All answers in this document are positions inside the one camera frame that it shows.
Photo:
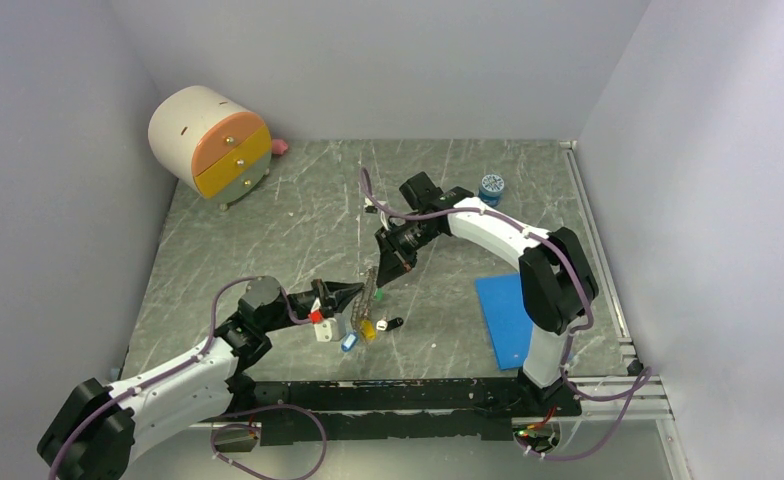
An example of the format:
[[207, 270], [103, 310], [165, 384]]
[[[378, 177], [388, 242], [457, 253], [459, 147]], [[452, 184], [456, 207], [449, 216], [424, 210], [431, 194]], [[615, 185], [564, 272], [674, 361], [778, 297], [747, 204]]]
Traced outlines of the blue key tag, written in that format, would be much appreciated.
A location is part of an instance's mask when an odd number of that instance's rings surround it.
[[342, 339], [341, 350], [343, 352], [350, 352], [358, 343], [359, 337], [354, 332], [348, 332]]

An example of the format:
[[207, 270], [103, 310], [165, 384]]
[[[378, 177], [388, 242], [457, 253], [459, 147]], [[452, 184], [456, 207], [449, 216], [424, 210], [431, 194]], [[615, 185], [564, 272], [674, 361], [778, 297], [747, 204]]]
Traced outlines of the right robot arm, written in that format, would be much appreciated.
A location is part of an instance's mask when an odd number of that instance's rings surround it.
[[521, 408], [541, 415], [554, 405], [567, 374], [571, 337], [579, 318], [594, 322], [591, 303], [599, 286], [576, 233], [548, 231], [499, 212], [462, 187], [442, 190], [424, 172], [399, 188], [410, 207], [399, 213], [377, 200], [366, 169], [360, 189], [387, 217], [374, 234], [379, 250], [376, 284], [382, 287], [409, 273], [418, 252], [440, 235], [469, 241], [516, 268], [521, 301], [533, 324], [517, 392]]

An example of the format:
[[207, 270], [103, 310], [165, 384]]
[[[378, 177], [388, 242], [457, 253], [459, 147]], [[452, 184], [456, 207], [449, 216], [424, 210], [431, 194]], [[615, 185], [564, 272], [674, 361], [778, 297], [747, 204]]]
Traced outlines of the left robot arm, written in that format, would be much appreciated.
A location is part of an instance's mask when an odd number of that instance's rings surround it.
[[279, 409], [247, 375], [272, 347], [271, 332], [332, 320], [365, 289], [316, 279], [286, 293], [271, 276], [241, 277], [246, 290], [226, 320], [211, 318], [203, 341], [126, 380], [78, 384], [41, 437], [51, 479], [118, 479], [143, 453], [208, 419], [240, 420]]

